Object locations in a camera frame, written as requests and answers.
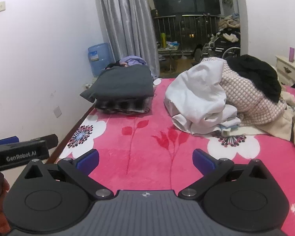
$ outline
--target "curtain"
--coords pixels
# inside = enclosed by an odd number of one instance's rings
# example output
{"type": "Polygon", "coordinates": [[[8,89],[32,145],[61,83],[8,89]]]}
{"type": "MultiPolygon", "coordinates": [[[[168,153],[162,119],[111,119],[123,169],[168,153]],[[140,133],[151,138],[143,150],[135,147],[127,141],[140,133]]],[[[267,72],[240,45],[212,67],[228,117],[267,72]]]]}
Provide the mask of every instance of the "curtain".
{"type": "Polygon", "coordinates": [[[148,0],[101,0],[115,59],[135,55],[159,76],[159,56],[148,0]]]}

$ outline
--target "human hand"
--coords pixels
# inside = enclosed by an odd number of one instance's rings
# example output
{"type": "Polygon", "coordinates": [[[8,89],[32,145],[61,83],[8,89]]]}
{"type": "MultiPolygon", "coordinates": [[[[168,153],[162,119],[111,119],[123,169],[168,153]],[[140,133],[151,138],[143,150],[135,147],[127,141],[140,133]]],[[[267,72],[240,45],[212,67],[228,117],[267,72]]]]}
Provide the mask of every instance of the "human hand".
{"type": "Polygon", "coordinates": [[[10,189],[10,185],[7,182],[7,180],[4,179],[3,185],[2,185],[2,193],[0,196],[0,233],[8,233],[11,230],[8,224],[8,221],[6,220],[6,217],[4,213],[2,212],[3,200],[9,189],[10,189]]]}

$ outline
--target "white drawer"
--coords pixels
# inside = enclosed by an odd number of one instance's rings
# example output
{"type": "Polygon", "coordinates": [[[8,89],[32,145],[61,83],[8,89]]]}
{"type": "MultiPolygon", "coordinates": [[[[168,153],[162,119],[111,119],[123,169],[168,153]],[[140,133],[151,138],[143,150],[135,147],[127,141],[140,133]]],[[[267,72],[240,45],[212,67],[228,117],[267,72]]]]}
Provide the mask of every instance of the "white drawer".
{"type": "Polygon", "coordinates": [[[281,74],[280,71],[277,72],[277,76],[279,77],[279,83],[287,86],[292,86],[295,81],[285,77],[285,75],[281,74]]]}
{"type": "Polygon", "coordinates": [[[285,75],[295,81],[295,69],[293,67],[278,60],[277,69],[280,71],[280,74],[285,75]]]}

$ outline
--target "white jacket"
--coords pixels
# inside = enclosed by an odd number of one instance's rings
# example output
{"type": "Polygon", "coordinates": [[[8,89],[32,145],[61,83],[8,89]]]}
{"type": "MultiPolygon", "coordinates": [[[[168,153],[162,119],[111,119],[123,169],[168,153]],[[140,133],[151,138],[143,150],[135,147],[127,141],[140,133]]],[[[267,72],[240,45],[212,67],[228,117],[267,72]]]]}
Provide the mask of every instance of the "white jacket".
{"type": "Polygon", "coordinates": [[[178,75],[165,93],[165,106],[174,125],[191,134],[207,134],[240,124],[237,109],[226,105],[219,85],[223,61],[204,61],[178,75]]]}

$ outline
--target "metal bolt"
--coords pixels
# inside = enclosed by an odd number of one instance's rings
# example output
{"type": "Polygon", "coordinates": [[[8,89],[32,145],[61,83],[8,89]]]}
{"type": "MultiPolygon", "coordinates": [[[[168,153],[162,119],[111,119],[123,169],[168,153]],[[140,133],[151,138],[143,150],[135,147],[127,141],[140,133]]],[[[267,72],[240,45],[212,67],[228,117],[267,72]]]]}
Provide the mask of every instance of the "metal bolt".
{"type": "Polygon", "coordinates": [[[96,191],[96,195],[99,197],[108,197],[110,195],[111,191],[108,189],[100,189],[96,191]]]}
{"type": "Polygon", "coordinates": [[[197,194],[197,191],[192,188],[185,188],[182,190],[182,195],[186,197],[192,197],[192,196],[195,196],[196,194],[197,194]]]}

